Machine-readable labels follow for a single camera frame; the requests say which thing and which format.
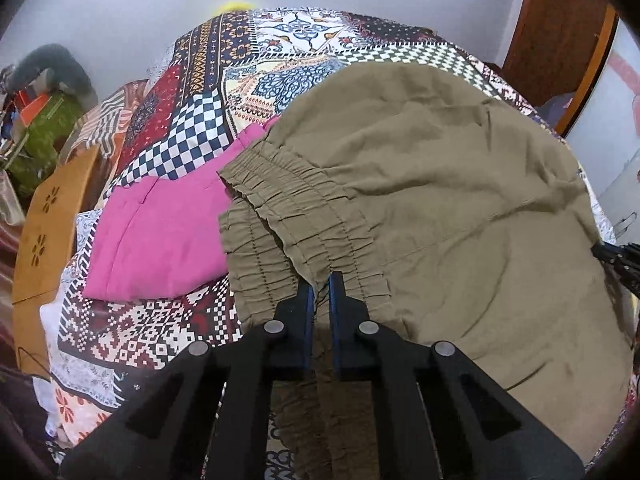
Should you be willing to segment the olive khaki pants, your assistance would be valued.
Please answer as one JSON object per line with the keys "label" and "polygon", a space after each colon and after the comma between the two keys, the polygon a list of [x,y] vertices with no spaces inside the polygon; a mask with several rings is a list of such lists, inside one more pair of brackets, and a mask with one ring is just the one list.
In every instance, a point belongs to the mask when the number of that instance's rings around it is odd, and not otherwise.
{"label": "olive khaki pants", "polygon": [[314,379],[274,414],[308,479],[372,479],[370,390],[330,369],[326,281],[418,344],[452,341],[591,460],[629,388],[620,304],[591,249],[590,197],[566,145],[430,66],[356,63],[298,96],[221,170],[235,307],[264,322],[318,294]]}

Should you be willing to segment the pink folded garment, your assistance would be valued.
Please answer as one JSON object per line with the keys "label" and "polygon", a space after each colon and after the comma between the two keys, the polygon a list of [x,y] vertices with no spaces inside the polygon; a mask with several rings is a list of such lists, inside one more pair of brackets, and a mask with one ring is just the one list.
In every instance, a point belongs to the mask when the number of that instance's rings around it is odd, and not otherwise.
{"label": "pink folded garment", "polygon": [[231,194],[219,171],[278,119],[247,126],[230,148],[184,177],[144,177],[114,191],[96,224],[84,296],[118,304],[177,298],[226,275],[219,216]]}

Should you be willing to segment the wooden wardrobe door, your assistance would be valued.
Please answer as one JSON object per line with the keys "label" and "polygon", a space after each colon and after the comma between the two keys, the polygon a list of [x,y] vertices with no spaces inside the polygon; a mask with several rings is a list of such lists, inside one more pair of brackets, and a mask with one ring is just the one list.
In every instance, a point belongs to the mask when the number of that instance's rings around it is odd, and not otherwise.
{"label": "wooden wardrobe door", "polygon": [[618,16],[608,0],[523,0],[503,78],[533,105],[570,93],[555,131],[567,136],[601,73]]}

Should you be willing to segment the wooden bedside table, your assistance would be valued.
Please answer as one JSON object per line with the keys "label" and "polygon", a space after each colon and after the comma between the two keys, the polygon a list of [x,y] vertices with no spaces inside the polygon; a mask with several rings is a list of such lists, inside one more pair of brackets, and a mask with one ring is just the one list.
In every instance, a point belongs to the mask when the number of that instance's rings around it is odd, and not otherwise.
{"label": "wooden bedside table", "polygon": [[18,369],[48,379],[49,359],[40,307],[50,304],[75,246],[75,218],[87,209],[100,187],[97,146],[55,170],[36,188],[18,246],[12,304]]}

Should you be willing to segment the green patterned bag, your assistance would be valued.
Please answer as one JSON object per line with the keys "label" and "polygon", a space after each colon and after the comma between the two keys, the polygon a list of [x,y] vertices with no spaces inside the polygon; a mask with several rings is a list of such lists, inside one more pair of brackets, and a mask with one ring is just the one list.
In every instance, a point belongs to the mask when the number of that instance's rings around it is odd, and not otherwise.
{"label": "green patterned bag", "polygon": [[57,91],[48,97],[4,165],[19,196],[31,196],[52,174],[58,164],[58,154],[82,114],[82,107],[74,96]]}

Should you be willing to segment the patchwork patterned bedspread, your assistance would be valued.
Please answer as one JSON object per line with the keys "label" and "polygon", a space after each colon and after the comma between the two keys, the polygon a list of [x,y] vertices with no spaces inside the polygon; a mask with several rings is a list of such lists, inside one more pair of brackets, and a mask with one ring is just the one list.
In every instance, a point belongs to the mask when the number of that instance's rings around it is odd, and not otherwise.
{"label": "patchwork patterned bedspread", "polygon": [[[173,181],[190,174],[230,148],[247,126],[263,125],[273,116],[280,118],[298,96],[329,76],[352,64],[367,62],[419,64],[460,77],[486,96],[511,105],[570,150],[533,107],[490,68],[427,29],[372,16],[304,8],[226,13],[194,28],[177,40],[168,69],[134,112],[122,144],[117,176],[105,191],[104,206],[90,228],[88,240],[79,249],[78,277],[66,288],[58,330],[60,348],[84,363],[108,365],[122,385],[114,410],[100,415],[93,428],[81,431],[75,446],[190,344],[195,341],[213,347],[234,344],[252,327],[263,323],[251,326],[242,323],[228,272],[177,298],[118,304],[85,297],[96,224],[113,192],[129,188],[144,177]],[[578,166],[589,193],[599,243],[604,220],[579,162]],[[624,322],[626,294],[614,274],[600,265],[608,280],[608,290],[620,304],[620,320],[634,358],[631,331]],[[371,386],[361,380],[343,382],[335,374],[328,281],[325,297],[329,310],[330,369],[340,384],[366,385],[370,390],[374,458],[378,467]],[[274,414],[273,395],[280,386],[299,387],[314,379],[319,298],[314,290],[309,372],[299,382],[277,380],[272,385],[266,472],[262,479],[308,479],[298,472],[295,454],[283,441]],[[627,467],[631,463],[638,419],[630,390],[631,377],[632,373],[623,408],[596,456],[582,460],[572,449],[584,465],[582,479],[601,477],[608,467]],[[380,468],[372,479],[383,479]]]}

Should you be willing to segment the orange box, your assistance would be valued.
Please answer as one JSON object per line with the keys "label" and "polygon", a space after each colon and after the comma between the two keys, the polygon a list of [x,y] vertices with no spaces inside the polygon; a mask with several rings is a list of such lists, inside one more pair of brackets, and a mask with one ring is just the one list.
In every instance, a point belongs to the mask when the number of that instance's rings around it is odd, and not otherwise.
{"label": "orange box", "polygon": [[43,110],[43,107],[47,105],[50,96],[47,92],[41,93],[39,96],[31,96],[27,90],[21,90],[17,92],[15,96],[15,103],[20,113],[21,121],[25,127],[37,117],[37,115]]}

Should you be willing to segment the grey plush pillow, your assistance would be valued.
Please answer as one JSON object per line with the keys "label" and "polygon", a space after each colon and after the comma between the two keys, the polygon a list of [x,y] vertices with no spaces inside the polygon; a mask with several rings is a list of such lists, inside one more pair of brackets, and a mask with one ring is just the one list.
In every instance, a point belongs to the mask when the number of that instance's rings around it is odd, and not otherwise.
{"label": "grey plush pillow", "polygon": [[88,96],[93,92],[89,75],[60,44],[45,44],[29,52],[20,62],[8,66],[2,76],[3,92],[16,93],[44,75],[47,89],[66,89],[74,96]]}

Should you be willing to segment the yellow pillow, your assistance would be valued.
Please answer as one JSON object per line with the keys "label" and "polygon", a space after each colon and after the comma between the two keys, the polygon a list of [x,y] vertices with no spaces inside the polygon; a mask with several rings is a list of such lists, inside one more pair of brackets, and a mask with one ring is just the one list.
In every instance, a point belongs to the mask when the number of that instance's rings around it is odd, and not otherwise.
{"label": "yellow pillow", "polygon": [[246,1],[227,1],[222,4],[217,10],[217,14],[224,14],[230,12],[241,12],[252,10],[254,6]]}

